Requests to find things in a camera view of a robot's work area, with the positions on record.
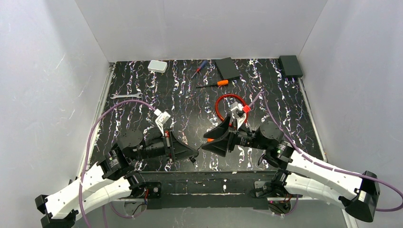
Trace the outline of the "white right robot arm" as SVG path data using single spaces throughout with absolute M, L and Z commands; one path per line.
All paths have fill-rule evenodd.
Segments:
M 250 130 L 227 116 L 203 136 L 202 149 L 225 157 L 236 145 L 264 150 L 262 157 L 278 168 L 271 188 L 291 195 L 302 195 L 334 204 L 350 216 L 373 222 L 380 196 L 377 175 L 371 171 L 349 172 L 310 156 L 284 140 L 284 133 L 273 121 Z

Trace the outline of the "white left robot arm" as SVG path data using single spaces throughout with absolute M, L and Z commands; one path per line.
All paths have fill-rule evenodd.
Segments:
M 165 157 L 168 161 L 189 159 L 195 162 L 197 149 L 179 141 L 172 131 L 144 139 L 140 130 L 128 129 L 104 157 L 65 188 L 52 195 L 35 198 L 37 209 L 44 215 L 40 220 L 44 228 L 71 228 L 89 212 L 111 201 L 128 196 L 141 197 L 147 192 L 146 181 L 135 170 L 137 161 Z

